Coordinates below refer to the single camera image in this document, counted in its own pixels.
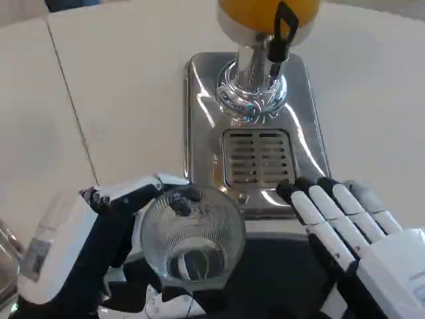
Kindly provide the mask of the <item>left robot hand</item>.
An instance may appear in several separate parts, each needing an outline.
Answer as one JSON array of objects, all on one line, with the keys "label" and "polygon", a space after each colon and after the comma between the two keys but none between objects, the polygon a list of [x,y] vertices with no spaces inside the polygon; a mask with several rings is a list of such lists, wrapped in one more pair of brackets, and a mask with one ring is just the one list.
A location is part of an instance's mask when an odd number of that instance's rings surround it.
[{"label": "left robot hand", "polygon": [[136,216],[151,200],[188,185],[156,173],[78,192],[67,209],[46,213],[23,256],[10,318],[98,318],[111,297],[105,276],[133,248]]}]

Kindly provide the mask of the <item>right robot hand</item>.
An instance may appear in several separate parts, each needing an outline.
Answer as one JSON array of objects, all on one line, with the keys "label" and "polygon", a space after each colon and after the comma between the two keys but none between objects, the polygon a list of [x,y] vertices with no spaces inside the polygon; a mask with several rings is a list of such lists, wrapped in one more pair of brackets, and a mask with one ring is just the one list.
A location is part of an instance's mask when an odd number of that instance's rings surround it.
[{"label": "right robot hand", "polygon": [[305,227],[315,256],[333,279],[319,318],[423,318],[424,230],[405,229],[355,181],[304,177],[276,193]]}]

